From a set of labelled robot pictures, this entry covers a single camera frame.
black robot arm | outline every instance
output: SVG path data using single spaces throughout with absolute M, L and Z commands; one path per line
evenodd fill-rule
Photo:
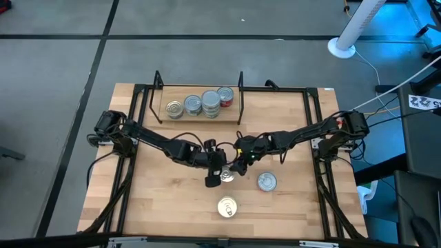
M 166 138 L 128 120 L 124 113 L 112 110 L 102 113 L 94 131 L 97 141 L 112 141 L 113 151 L 119 156 L 133 156 L 133 140 L 137 140 L 161 150 L 175 163 L 208 169 L 208 176 L 205 178 L 207 187 L 215 187 L 221 183 L 220 173 L 222 166 L 227 164 L 227 159 L 223 149 L 216 148 L 214 139 L 198 145 L 183 139 Z
M 127 120 L 124 113 L 111 110 L 102 113 L 94 131 L 98 139 L 112 141 L 114 153 L 119 156 L 133 156 L 133 140 L 137 140 L 163 151 L 166 157 L 175 163 L 208 169 L 205 178 L 207 187 L 221 184 L 220 174 L 222 166 L 227 164 L 227 159 L 223 149 L 216 147 L 214 139 L 203 144 L 200 141 L 199 145 L 178 137 L 166 138 L 133 120 Z M 356 111 L 337 112 L 321 122 L 290 132 L 265 132 L 257 137 L 242 136 L 238 132 L 234 148 L 237 149 L 239 156 L 231 162 L 230 170 L 243 176 L 248 166 L 266 155 L 279 155 L 280 162 L 283 163 L 288 150 L 296 144 L 326 135 L 332 136 L 319 142 L 316 155 L 318 158 L 333 159 L 340 146 L 347 141 L 364 138 L 368 133 L 369 128 L 364 115 Z
M 365 116 L 357 111 L 337 112 L 321 122 L 290 132 L 266 132 L 257 137 L 242 136 L 238 132 L 234 145 L 239 149 L 240 156 L 230 169 L 243 176 L 248 165 L 253 165 L 266 155 L 279 155 L 280 163 L 283 163 L 288 150 L 295 145 L 326 135 L 332 136 L 322 139 L 315 153 L 318 158 L 332 160 L 335 159 L 339 147 L 347 141 L 364 138 L 368 133 Z

wooden table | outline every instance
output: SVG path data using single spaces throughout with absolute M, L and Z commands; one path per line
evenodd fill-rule
M 133 88 L 134 84 L 117 83 L 110 109 L 127 113 Z M 155 91 L 155 110 L 161 102 L 160 92 Z M 338 111 L 333 89 L 320 88 L 318 92 L 324 117 Z M 244 94 L 245 111 L 240 125 L 213 122 L 159 124 L 147 108 L 144 126 L 168 137 L 193 132 L 202 141 L 215 138 L 219 143 L 234 142 L 236 130 L 244 135 L 256 136 L 261 132 L 294 130 L 307 124 L 302 94 Z M 138 118 L 139 105 L 134 120 Z M 315 116 L 312 99 L 311 111 Z M 182 138 L 197 143 L 191 136 Z M 111 149 L 111 146 L 100 147 L 97 157 Z M 230 156 L 235 154 L 227 147 L 226 152 Z M 344 152 L 339 156 L 349 160 Z M 140 144 L 123 233 L 142 236 L 323 239 L 310 143 L 301 143 L 290 150 L 283 165 L 278 159 L 278 156 L 266 156 L 254 163 L 244 177 L 236 175 L 230 183 L 206 188 L 206 170 L 178 165 L 161 151 Z M 117 160 L 116 156 L 110 156 L 95 165 L 78 230 L 92 224 L 107 204 Z M 342 160 L 334 161 L 332 168 L 340 208 L 356 229 L 367 236 L 352 168 Z M 278 180 L 277 188 L 272 192 L 262 192 L 257 187 L 258 175 L 266 171 L 272 172 Z M 223 196 L 232 196 L 238 204 L 233 218 L 223 218 L 217 212 L 217 203 Z M 327 209 L 331 233 L 335 236 L 332 210 L 329 206 Z M 116 230 L 118 213 L 119 206 L 116 206 L 112 231 Z

concrete floor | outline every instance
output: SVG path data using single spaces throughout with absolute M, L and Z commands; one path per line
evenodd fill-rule
M 112 6 L 112 0 L 13 2 L 14 9 L 0 15 L 0 38 L 1 34 L 101 35 Z M 421 59 L 427 50 L 423 42 L 403 42 L 419 30 L 414 15 L 420 18 L 427 12 L 424 2 L 383 6 L 363 32 L 372 41 L 357 42 L 357 50 L 377 67 L 382 83 L 400 83 L 427 64 Z M 351 3 L 352 13 L 357 6 Z M 327 41 L 319 37 L 341 33 L 349 20 L 342 8 L 340 0 L 120 1 L 110 34 L 312 37 L 307 41 L 108 40 L 48 235 L 76 231 L 86 170 L 96 154 L 85 135 L 107 109 L 115 83 L 152 83 L 154 71 L 159 70 L 165 83 L 231 85 L 243 71 L 245 85 L 262 85 L 272 79 L 279 86 L 333 87 L 342 110 L 375 96 L 372 68 L 356 56 L 347 60 L 333 57 Z M 27 156 L 18 162 L 0 160 L 0 239 L 34 235 L 99 44 L 98 39 L 36 38 L 0 39 L 0 145 Z M 434 40 L 429 35 L 425 39 Z M 378 107 L 375 102 L 361 110 L 372 112 Z M 369 122 L 389 117 L 379 114 Z M 400 121 L 376 127 L 366 142 L 371 163 L 402 153 Z M 379 190 L 383 194 L 369 203 L 368 214 L 393 220 L 394 192 L 381 184 Z

can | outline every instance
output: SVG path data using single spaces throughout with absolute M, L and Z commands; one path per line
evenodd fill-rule
M 218 212 L 221 216 L 230 218 L 237 211 L 236 201 L 230 196 L 224 196 L 218 203 Z
M 234 179 L 234 172 L 230 171 L 228 166 L 222 166 L 220 179 L 225 183 L 231 182 Z
M 171 101 L 165 107 L 167 114 L 172 119 L 179 119 L 184 114 L 184 107 L 178 101 Z
M 277 186 L 277 179 L 271 172 L 263 172 L 257 179 L 259 188 L 264 192 L 270 192 Z
M 221 96 L 214 90 L 207 90 L 202 94 L 202 106 L 206 110 L 217 110 L 221 105 Z
M 208 118 L 216 118 L 221 110 L 221 96 L 214 90 L 202 94 L 202 111 Z
M 220 106 L 229 107 L 233 104 L 234 92 L 230 87 L 220 87 L 218 89 L 220 96 Z
M 189 95 L 184 100 L 184 108 L 187 114 L 197 116 L 202 112 L 202 100 L 197 95 Z
M 207 118 L 216 118 L 220 112 L 221 112 L 220 110 L 217 110 L 215 112 L 211 112 L 211 111 L 203 108 L 203 113 L 204 113 L 205 117 L 207 117 Z

